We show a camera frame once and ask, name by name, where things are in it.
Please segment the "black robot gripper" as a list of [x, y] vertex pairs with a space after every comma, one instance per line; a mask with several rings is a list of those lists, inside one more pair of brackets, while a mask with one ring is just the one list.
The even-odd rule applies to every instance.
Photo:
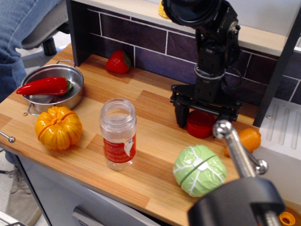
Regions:
[[198, 110], [216, 116], [218, 119], [236, 121], [241, 102], [222, 90], [225, 71], [208, 74], [196, 70], [196, 82], [192, 85], [172, 85], [171, 103], [175, 107], [176, 121], [181, 128], [186, 126], [190, 110]]

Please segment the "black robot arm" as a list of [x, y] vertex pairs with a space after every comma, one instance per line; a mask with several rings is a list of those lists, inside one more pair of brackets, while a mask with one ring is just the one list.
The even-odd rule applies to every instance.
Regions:
[[164, 0], [162, 5], [174, 23], [195, 29], [198, 51], [195, 84], [171, 86], [178, 125], [186, 126], [191, 109], [236, 121], [242, 104], [224, 93], [222, 84], [241, 52], [237, 13], [226, 0]]

